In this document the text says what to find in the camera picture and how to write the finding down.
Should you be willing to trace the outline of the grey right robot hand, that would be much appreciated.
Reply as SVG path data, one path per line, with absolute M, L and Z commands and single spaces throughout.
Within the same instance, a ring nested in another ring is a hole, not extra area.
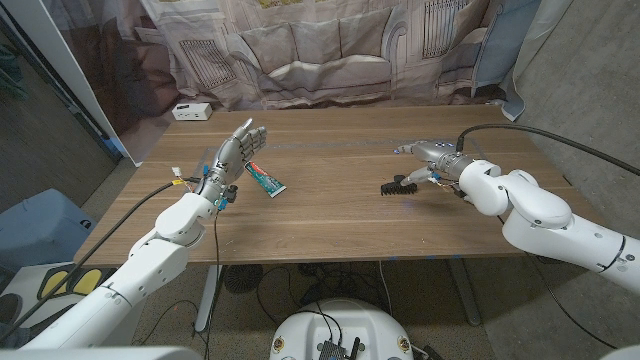
M 411 153 L 418 160 L 425 162 L 426 166 L 413 171 L 400 181 L 402 186 L 435 182 L 434 174 L 442 171 L 447 175 L 458 179 L 464 169 L 473 159 L 456 151 L 452 143 L 445 141 L 418 141 L 408 145 L 399 146 L 397 153 Z

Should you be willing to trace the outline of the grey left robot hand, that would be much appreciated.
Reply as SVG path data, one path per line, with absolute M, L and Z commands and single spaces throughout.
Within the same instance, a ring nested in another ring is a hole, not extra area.
M 252 124 L 249 118 L 222 143 L 196 194 L 214 203 L 242 175 L 245 164 L 266 144 L 266 128 L 252 128 Z

